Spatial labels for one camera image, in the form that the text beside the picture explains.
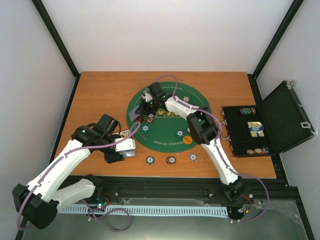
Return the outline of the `green blue chip stack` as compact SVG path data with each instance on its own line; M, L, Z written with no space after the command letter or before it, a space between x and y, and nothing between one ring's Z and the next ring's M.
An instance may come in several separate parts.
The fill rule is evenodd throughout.
M153 157L153 156L148 156L148 157L146 158L146 163L147 163L148 165L154 164L154 163L155 163L154 157Z

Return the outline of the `purple white chip stack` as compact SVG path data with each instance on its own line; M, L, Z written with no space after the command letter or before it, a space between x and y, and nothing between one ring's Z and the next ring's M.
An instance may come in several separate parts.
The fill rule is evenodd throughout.
M196 160L198 159L198 156L197 156L197 154L195 154L195 153L191 153L191 154L189 155L189 159L190 159L192 162L194 162L194 161L196 161Z

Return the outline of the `dealt blue card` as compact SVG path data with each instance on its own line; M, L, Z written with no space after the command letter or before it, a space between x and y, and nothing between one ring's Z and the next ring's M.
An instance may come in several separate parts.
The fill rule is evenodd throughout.
M129 113L128 113L128 116L129 116L129 119L130 121L134 121L136 118L138 118L141 114L139 113L139 107L135 107L133 108Z

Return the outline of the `blue backed card deck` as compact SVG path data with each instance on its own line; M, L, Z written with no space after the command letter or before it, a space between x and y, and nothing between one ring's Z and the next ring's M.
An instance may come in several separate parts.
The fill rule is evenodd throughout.
M130 158L134 157L136 155L136 150L131 149L131 150L122 150L119 152L120 155L122 155L124 158Z

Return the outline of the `spread row of chips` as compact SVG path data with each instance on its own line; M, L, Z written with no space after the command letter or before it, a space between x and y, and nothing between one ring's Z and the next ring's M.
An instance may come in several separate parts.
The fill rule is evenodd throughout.
M148 122L148 123L152 123L152 122L154 121L154 119L155 119L155 116L154 116L152 113L150 113L150 114L147 116L147 122Z

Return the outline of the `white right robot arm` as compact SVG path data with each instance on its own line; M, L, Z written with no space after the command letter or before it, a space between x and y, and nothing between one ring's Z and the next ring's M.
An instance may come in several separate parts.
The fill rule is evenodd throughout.
M175 92L166 93L158 82L142 91L141 97L139 105L129 112L130 119L134 120L140 115L155 115L157 110L163 109L186 120L191 138L204 148L218 171L224 198L229 203L238 201L245 185L222 147L221 123L209 109L206 106L191 105L176 96Z

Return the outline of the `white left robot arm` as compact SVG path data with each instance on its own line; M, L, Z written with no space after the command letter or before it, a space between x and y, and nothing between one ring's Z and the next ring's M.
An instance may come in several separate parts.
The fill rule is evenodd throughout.
M132 136L137 128L132 126L126 137L115 133L121 124L113 117L104 114L97 123L78 127L71 135L61 153L28 184L17 184L12 190L14 205L18 213L16 226L20 231L21 218L25 218L30 227L44 229L53 222L64 208L85 199L92 201L108 200L101 179L88 174L78 182L60 189L63 181L92 152L101 151L107 163L124 161L126 151L135 149Z

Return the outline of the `orange black chip stack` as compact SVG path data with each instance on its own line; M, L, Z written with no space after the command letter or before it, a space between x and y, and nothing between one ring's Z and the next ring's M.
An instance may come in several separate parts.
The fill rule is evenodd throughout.
M176 158L174 156L168 156L166 158L166 163L169 165L175 164L176 163Z

